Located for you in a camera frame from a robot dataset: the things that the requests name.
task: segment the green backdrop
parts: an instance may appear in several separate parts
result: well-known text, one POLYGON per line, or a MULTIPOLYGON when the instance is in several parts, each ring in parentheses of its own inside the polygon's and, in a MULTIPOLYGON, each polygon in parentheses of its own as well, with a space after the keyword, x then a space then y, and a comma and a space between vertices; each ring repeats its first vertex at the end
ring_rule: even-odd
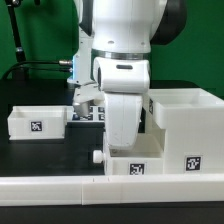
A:
MULTIPOLYGON (((224 1, 187 0, 188 20, 183 33, 167 46, 152 48, 152 79, 187 80, 224 96, 224 1)), ((28 59, 71 58, 78 45, 72 0, 42 0, 36 7, 24 0, 16 9, 28 59)), ((14 43, 4 0, 0 1, 0 74, 14 64, 14 43)), ((34 73, 32 77, 59 77, 34 73)))

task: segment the white box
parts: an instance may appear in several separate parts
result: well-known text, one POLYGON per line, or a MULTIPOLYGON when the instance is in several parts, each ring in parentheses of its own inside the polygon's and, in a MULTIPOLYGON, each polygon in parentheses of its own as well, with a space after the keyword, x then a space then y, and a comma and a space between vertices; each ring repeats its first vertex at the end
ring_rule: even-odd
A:
POLYGON ((15 106, 8 117, 10 140, 64 138, 66 106, 15 106))
POLYGON ((224 172, 224 101, 202 89, 149 90, 147 133, 164 150, 164 173, 224 172))

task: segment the small white object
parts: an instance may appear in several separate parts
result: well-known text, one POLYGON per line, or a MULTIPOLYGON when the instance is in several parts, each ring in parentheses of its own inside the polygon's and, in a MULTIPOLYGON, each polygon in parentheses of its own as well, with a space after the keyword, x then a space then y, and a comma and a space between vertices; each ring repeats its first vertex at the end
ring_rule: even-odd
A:
POLYGON ((64 138, 65 106, 15 106, 8 117, 10 140, 64 138))
POLYGON ((94 163, 102 163, 104 161, 104 154, 101 150, 93 151, 93 162, 94 163))

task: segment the black table surface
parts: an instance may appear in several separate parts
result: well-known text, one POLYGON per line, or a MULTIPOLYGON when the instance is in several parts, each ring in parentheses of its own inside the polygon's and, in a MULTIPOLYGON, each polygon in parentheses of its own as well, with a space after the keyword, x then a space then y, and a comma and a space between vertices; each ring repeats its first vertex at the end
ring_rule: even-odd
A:
MULTIPOLYGON (((151 81, 151 88, 195 88, 185 81, 151 81)), ((0 177, 102 175, 92 151, 102 148, 101 126, 66 127, 64 140, 9 141, 13 106, 71 105, 64 80, 0 81, 0 177)), ((223 202, 146 203, 94 206, 0 207, 3 223, 224 223, 223 202)))

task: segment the black cable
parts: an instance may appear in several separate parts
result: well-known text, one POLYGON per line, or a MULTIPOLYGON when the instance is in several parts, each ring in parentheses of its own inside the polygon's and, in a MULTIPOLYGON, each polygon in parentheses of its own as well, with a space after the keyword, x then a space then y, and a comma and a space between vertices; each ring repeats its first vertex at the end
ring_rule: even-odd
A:
POLYGON ((8 75, 11 73, 11 71, 19 69, 20 66, 25 64, 42 64, 42 65, 59 65, 59 61, 22 61, 18 62, 15 65, 13 65, 11 68, 9 68, 2 76, 2 80, 7 79, 8 75))
MULTIPOLYGON (((19 68, 21 67, 15 67, 15 66, 11 67, 8 71, 6 71, 3 74, 2 80, 6 80, 12 71, 17 70, 19 68)), ((71 72, 70 68, 33 68, 33 67, 22 67, 22 68, 31 70, 41 70, 41 71, 71 72)))

